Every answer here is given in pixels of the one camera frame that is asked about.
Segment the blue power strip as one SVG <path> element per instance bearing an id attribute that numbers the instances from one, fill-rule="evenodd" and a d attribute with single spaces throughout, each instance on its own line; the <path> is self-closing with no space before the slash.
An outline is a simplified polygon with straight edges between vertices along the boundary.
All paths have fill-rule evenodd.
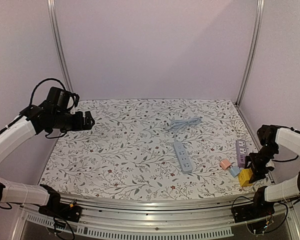
<path id="1" fill-rule="evenodd" d="M 182 173 L 183 174 L 191 173 L 193 171 L 193 167 L 184 145 L 181 142 L 176 141 L 173 143 L 172 146 L 175 151 Z"/>

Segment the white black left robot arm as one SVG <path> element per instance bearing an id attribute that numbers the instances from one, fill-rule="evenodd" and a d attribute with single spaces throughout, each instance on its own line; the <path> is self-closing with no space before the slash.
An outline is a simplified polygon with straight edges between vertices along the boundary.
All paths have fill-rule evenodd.
<path id="1" fill-rule="evenodd" d="M 80 97 L 66 90 L 64 84 L 52 86 L 39 105 L 33 104 L 34 96 L 32 92 L 29 105 L 0 130 L 0 164 L 19 146 L 41 132 L 46 132 L 45 137 L 50 139 L 54 130 L 65 136 L 68 132 L 89 131 L 95 125 L 90 111 L 72 112 Z M 53 217 L 60 217 L 66 209 L 60 194 L 47 185 L 28 185 L 3 178 L 0 178 L 0 204 L 33 204 Z"/>

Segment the yellow cube socket adapter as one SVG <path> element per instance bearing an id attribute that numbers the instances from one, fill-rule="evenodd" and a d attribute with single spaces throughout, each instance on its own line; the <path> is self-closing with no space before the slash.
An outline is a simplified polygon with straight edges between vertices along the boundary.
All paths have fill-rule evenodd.
<path id="1" fill-rule="evenodd" d="M 253 183 L 250 183 L 250 180 L 253 176 L 253 172 L 250 168 L 242 169 L 238 175 L 238 181 L 241 187 L 252 186 Z"/>

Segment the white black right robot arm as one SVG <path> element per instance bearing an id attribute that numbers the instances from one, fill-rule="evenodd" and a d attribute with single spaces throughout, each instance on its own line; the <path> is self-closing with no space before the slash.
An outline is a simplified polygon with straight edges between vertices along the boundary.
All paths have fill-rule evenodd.
<path id="1" fill-rule="evenodd" d="M 246 169 L 252 171 L 250 183 L 262 180 L 275 169 L 275 163 L 289 163 L 300 159 L 300 131 L 287 126 L 265 125 L 257 130 L 261 145 L 257 153 L 245 157 Z M 252 218 L 259 218 L 270 210 L 275 203 L 290 200 L 300 202 L 300 169 L 296 176 L 281 183 L 258 188 L 249 206 Z"/>

